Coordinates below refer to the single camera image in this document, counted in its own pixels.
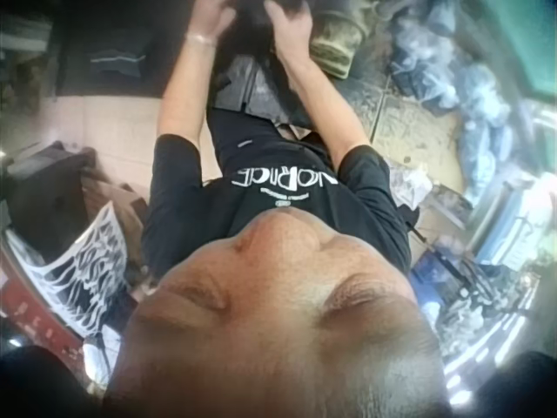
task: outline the man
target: man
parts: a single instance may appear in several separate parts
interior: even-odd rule
[[[446,416],[386,164],[310,59],[307,5],[265,8],[330,163],[314,136],[288,142],[268,121],[211,111],[224,177],[202,186],[211,70],[235,12],[197,0],[158,124],[144,249],[161,281],[126,330],[107,412]]]

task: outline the black t-shirt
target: black t-shirt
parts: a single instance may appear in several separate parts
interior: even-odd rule
[[[244,168],[201,180],[197,148],[175,135],[157,141],[143,246],[159,280],[201,246],[238,234],[257,215],[293,206],[358,237],[401,272],[410,266],[406,226],[389,188],[389,169],[370,146],[350,151],[339,175],[309,148],[283,141],[252,146]]]

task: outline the white lettering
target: white lettering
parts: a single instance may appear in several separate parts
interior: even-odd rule
[[[239,175],[245,175],[244,182],[239,183],[238,181],[232,181],[233,185],[239,185],[240,187],[249,187],[252,184],[252,169],[245,168],[244,170],[238,170]]]
[[[323,187],[323,178],[329,180],[329,183],[331,183],[332,185],[337,185],[339,183],[338,180],[336,180],[334,177],[331,177],[326,172],[320,172],[319,173],[319,187]]]
[[[288,180],[288,184],[283,184],[280,180],[284,176],[290,176]],[[298,190],[298,167],[291,167],[288,170],[287,167],[282,167],[282,172],[278,175],[278,185],[281,186],[283,189],[286,189],[290,192],[296,192]]]
[[[306,200],[310,197],[310,193],[302,194],[301,196],[288,196],[288,200]]]
[[[306,182],[302,180],[302,175],[305,173],[309,174],[310,176],[310,178]],[[312,185],[315,185],[318,180],[319,175],[314,170],[300,170],[298,172],[298,184],[300,187],[310,187]]]
[[[261,172],[261,176],[257,179],[256,172]],[[256,185],[262,185],[271,177],[271,170],[268,168],[253,168],[252,179]]]
[[[271,184],[277,185],[277,179],[279,178],[279,170],[276,168],[271,169]]]
[[[268,194],[272,198],[281,199],[281,200],[288,200],[288,196],[286,196],[285,194],[276,193],[273,190],[267,189],[266,187],[261,187],[261,189],[259,189],[259,190],[264,194]]]

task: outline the light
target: light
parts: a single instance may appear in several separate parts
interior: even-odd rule
[[[510,326],[513,324],[513,322],[516,320],[516,318],[518,318],[518,316],[519,315],[517,313],[514,313],[513,316],[511,317],[511,319],[508,320],[508,322],[503,327],[503,331],[507,331],[507,329],[510,328]]]
[[[478,357],[476,357],[476,362],[481,363],[487,357],[488,354],[489,354],[489,348],[486,347],[482,350],[481,353],[478,354]]]
[[[503,343],[500,350],[495,355],[495,364],[497,366],[499,366],[503,362],[503,360],[505,360],[505,357],[507,357],[507,354],[511,350],[511,346],[513,345],[514,340],[516,340],[516,337],[518,336],[522,327],[524,327],[525,323],[526,318],[523,316],[521,316],[516,322],[516,325],[514,326],[511,333],[508,335],[507,340]]]
[[[526,292],[526,294],[524,295],[524,298],[522,298],[522,300],[520,301],[519,309],[522,309],[522,308],[526,305],[526,303],[527,303],[527,301],[528,301],[528,298],[530,297],[530,295],[531,295],[533,292],[534,292],[534,289],[530,287],[530,288],[528,289],[528,291]]]
[[[450,402],[451,405],[456,407],[468,403],[471,399],[472,399],[472,392],[470,392],[469,390],[461,390],[451,398]]]
[[[541,115],[545,116],[546,118],[553,119],[555,123],[557,123],[557,113],[555,113],[554,111],[549,111],[548,109],[544,109],[543,111],[541,111]]]
[[[557,189],[557,176],[552,172],[543,172],[538,182],[547,192]]]
[[[452,389],[458,384],[460,384],[460,382],[461,382],[460,376],[456,374],[451,379],[449,379],[449,381],[446,383],[446,388]]]
[[[533,248],[532,251],[530,251],[530,253],[528,253],[527,258],[529,260],[536,260],[538,258],[538,249]]]
[[[532,278],[529,275],[525,275],[522,276],[522,279],[524,280],[524,284],[528,287],[530,287],[532,285]]]
[[[552,124],[551,122],[547,122],[545,119],[535,118],[534,123],[539,125],[544,125],[547,128],[555,129],[555,124]]]
[[[497,331],[499,331],[499,328],[501,328],[501,326],[503,325],[503,322],[507,319],[507,317],[508,317],[508,314],[506,314],[503,317],[502,320],[497,322],[493,326],[493,328],[491,328],[489,333],[484,335],[481,338],[481,340],[479,340],[473,346],[468,348],[458,359],[453,360],[449,364],[447,364],[446,367],[445,367],[445,370],[444,370],[445,375],[447,375],[449,373],[452,373],[454,370],[456,370],[457,368],[462,366],[464,363],[466,363],[467,361],[472,359],[476,355],[476,353],[478,353],[480,351],[480,349],[483,348],[483,346],[486,345],[487,340],[489,340],[493,334],[495,334]]]
[[[18,340],[16,340],[15,338],[12,338],[11,340],[8,341],[12,346],[14,347],[21,347],[21,342],[19,342]]]
[[[536,296],[536,292],[538,291],[538,285],[540,284],[540,282],[538,281],[536,283],[536,286],[534,287],[534,291],[532,292],[532,296],[530,296],[530,299],[528,299],[528,302],[526,303],[526,305],[524,306],[524,308],[530,309],[532,307],[532,303],[534,302],[534,298]]]

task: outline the wrist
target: wrist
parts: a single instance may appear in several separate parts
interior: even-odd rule
[[[203,35],[199,32],[187,32],[184,35],[186,44],[202,45],[208,48],[217,48],[218,40],[214,37]]]
[[[185,37],[182,51],[199,64],[213,61],[217,56],[217,47],[214,44],[199,42],[195,38]]]
[[[315,71],[320,71],[319,67],[308,56],[282,61],[288,75],[290,85],[295,91],[303,87],[308,78],[313,78]]]

